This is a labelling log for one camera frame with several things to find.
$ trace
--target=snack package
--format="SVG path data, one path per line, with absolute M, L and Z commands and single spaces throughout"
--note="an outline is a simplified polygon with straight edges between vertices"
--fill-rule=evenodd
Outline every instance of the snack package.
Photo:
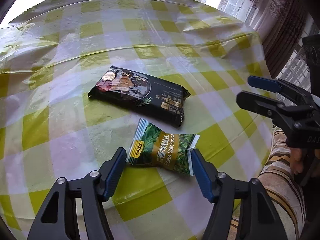
M 88 93 L 175 127 L 182 124 L 183 101 L 190 93 L 175 83 L 111 66 Z
M 159 166 L 193 176 L 191 149 L 197 134 L 165 133 L 141 118 L 133 137 L 127 162 L 135 165 Z

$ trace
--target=blue gripper pad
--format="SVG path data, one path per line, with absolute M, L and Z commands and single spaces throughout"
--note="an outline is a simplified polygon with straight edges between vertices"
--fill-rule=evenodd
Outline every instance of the blue gripper pad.
M 191 152 L 191 159 L 193 173 L 196 176 L 202 195 L 208 199 L 210 203 L 213 203 L 214 194 L 212 193 L 212 182 L 209 178 L 209 175 L 205 171 L 199 156 L 194 150 Z
M 251 87 L 260 88 L 274 93 L 279 93 L 281 91 L 281 86 L 278 82 L 268 78 L 250 76 L 248 77 L 248 84 Z
M 102 195 L 103 199 L 106 199 L 106 201 L 112 197 L 116 191 L 116 187 L 126 164 L 126 158 L 127 154 L 125 150 L 121 151 L 107 176 L 106 189 Z

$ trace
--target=checkered tablecloth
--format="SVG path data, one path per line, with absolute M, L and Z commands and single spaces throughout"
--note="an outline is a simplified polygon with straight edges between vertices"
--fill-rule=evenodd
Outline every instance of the checkered tablecloth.
M 18 239 L 58 177 L 78 179 L 127 151 L 139 116 L 87 93 L 111 66 L 184 86 L 181 129 L 235 179 L 259 173 L 271 122 L 240 110 L 251 74 L 270 77 L 260 38 L 193 0 L 46 0 L 0 29 L 0 214 Z M 195 177 L 126 167 L 104 204 L 115 239 L 201 239 L 212 204 Z M 77 202 L 81 237 L 86 239 Z

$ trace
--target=person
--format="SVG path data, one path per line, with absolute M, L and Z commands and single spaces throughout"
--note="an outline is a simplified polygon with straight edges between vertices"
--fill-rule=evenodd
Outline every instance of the person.
M 302 150 L 289 148 L 285 141 L 286 135 L 276 127 L 268 161 L 258 179 L 278 211 L 288 240 L 298 240 L 306 221 L 306 207 L 302 188 L 294 182 L 293 175 L 303 171 Z M 320 150 L 315 154 L 320 158 Z M 319 175 L 320 169 L 315 169 L 312 176 Z M 239 208 L 233 213 L 228 240 L 236 239 Z

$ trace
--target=plastic tablecloth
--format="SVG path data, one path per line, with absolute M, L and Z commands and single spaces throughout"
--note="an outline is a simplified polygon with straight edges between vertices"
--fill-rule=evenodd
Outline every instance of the plastic tablecloth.
M 18 239 L 57 178 L 128 151 L 139 115 L 87 97 L 111 65 L 184 86 L 180 129 L 148 120 L 199 134 L 204 158 L 235 179 L 261 170 L 272 124 L 235 101 L 264 94 L 249 75 L 270 77 L 254 30 L 193 0 L 46 0 L 0 29 L 0 214 Z M 104 208 L 115 239 L 195 240 L 212 204 L 195 177 L 128 166 Z M 86 239 L 79 201 L 77 212 Z

